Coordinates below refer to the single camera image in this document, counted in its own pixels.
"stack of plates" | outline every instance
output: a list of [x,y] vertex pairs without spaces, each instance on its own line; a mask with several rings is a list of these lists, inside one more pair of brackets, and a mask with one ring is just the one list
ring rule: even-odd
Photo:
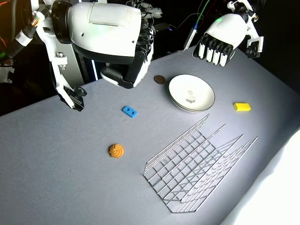
[[209,84],[192,75],[174,77],[169,92],[174,104],[188,112],[202,112],[215,102],[215,93]]

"brown round object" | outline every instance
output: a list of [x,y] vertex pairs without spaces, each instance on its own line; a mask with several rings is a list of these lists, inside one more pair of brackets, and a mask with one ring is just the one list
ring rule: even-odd
[[111,157],[120,158],[124,154],[124,147],[120,144],[113,144],[109,147],[109,154]]
[[161,75],[157,75],[154,77],[154,80],[156,83],[158,84],[164,84],[165,83],[165,77],[161,76]]

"metal rack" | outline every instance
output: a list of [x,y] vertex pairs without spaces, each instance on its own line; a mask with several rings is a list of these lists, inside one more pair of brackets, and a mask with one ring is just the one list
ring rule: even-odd
[[225,124],[206,138],[199,130],[208,116],[146,163],[144,177],[173,213],[196,212],[257,140],[234,148],[241,135],[216,148],[210,138]]

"gray table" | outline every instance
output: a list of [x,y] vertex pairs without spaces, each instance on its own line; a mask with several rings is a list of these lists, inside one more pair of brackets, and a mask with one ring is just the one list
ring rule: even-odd
[[[153,81],[179,74],[206,80],[213,107],[185,112]],[[189,49],[153,61],[134,89],[105,81],[85,89],[82,112],[52,97],[0,117],[1,225],[219,224],[300,127],[300,96],[239,51],[222,68],[193,59]],[[235,112],[234,102],[253,109]],[[137,117],[125,115],[125,105]],[[145,163],[208,113],[205,135],[227,124],[215,145],[240,134],[243,142],[259,139],[198,212],[172,214],[142,176]],[[109,157],[113,143],[125,146],[122,158]]]

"blue block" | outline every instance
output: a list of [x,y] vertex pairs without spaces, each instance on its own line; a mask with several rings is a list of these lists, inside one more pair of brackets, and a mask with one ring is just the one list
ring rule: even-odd
[[137,115],[137,111],[130,108],[128,105],[123,108],[123,112],[126,113],[131,118],[134,118]]

